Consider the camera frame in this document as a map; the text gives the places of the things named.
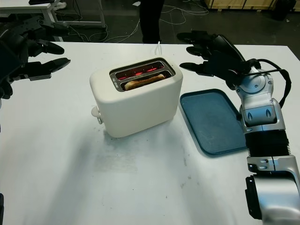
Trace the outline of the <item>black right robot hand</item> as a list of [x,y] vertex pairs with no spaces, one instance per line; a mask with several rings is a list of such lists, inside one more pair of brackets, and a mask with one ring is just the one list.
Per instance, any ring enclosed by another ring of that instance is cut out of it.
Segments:
[[184,62],[180,67],[198,75],[216,76],[225,81],[229,89],[240,85],[247,67],[237,48],[223,35],[193,30],[177,34],[178,40],[191,44],[186,51],[203,59],[203,63]]

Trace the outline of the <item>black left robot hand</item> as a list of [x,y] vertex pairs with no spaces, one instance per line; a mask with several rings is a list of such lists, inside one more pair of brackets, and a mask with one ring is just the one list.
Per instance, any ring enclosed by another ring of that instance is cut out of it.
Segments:
[[0,24],[0,84],[17,80],[30,81],[49,79],[52,73],[67,66],[71,60],[58,58],[46,63],[29,62],[30,57],[41,53],[63,55],[65,50],[46,40],[47,36],[61,37],[69,33],[68,28],[47,22],[41,16],[23,21]]

